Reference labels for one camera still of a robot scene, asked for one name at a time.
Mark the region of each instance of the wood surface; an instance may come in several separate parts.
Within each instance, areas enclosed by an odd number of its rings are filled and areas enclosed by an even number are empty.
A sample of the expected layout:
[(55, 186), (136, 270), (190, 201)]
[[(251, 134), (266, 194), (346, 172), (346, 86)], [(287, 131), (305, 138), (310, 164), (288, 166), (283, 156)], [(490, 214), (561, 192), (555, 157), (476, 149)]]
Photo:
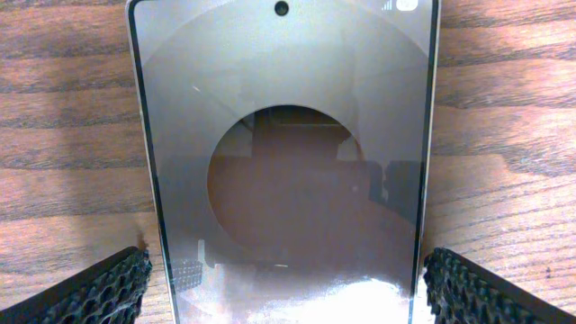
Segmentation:
[[(0, 3), (0, 309), (138, 236), (171, 319), (119, 0)], [(576, 314), (576, 4), (445, 0), (423, 253)]]

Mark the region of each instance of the reflective surface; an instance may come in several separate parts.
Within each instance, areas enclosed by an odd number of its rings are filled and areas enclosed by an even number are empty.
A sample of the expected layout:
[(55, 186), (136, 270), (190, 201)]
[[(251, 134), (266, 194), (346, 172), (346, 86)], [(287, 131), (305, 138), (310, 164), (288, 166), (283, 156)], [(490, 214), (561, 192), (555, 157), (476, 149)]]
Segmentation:
[(377, 299), (407, 322), (432, 4), (288, 4), (135, 6), (177, 316), (361, 319)]

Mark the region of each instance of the dark circle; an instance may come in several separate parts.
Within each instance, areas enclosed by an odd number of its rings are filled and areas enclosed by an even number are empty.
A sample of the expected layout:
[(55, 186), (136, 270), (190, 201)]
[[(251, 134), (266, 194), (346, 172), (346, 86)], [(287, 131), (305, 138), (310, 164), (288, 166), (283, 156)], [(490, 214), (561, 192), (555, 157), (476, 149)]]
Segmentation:
[(288, 10), (290, 10), (290, 7), (285, 1), (278, 1), (274, 6), (274, 11), (276, 11), (276, 14), (278, 14), (279, 16), (287, 15)]

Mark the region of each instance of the rectangular device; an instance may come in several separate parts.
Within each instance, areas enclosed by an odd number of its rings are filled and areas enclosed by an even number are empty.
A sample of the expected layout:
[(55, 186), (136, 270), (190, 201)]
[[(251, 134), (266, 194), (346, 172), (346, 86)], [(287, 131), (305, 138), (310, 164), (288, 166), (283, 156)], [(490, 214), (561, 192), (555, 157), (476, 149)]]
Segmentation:
[(407, 323), (435, 0), (132, 0), (180, 323)]

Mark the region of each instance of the smartphone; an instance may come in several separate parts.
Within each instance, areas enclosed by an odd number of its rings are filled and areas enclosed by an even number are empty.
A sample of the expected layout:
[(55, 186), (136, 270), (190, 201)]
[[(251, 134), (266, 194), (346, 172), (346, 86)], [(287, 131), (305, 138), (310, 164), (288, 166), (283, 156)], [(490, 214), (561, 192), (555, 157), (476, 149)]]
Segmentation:
[(176, 322), (411, 322), (439, 6), (128, 2)]

